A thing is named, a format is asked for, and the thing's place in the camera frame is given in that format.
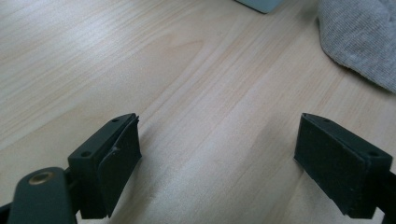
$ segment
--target folded cloth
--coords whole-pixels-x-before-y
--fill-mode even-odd
[[[324,52],[396,93],[396,0],[319,0]]]

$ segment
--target gray towel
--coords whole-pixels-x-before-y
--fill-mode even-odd
[[[319,0],[327,55],[396,93],[396,0]]]

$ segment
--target blue-gray object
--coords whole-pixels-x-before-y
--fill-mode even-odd
[[[283,0],[236,0],[242,4],[252,7],[260,12],[268,13],[272,11]]]

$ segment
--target wooden table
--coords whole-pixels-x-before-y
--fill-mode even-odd
[[[395,95],[318,32],[315,0],[2,1],[0,204],[135,112],[143,158],[114,216],[81,223],[380,223],[343,217],[292,158],[303,112],[396,156]]]

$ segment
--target wood grain surface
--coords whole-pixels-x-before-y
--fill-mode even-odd
[[[0,204],[135,112],[143,158],[113,217],[80,223],[380,223],[344,217],[292,158],[303,112],[396,156],[395,95],[318,32],[316,0],[1,1]]]

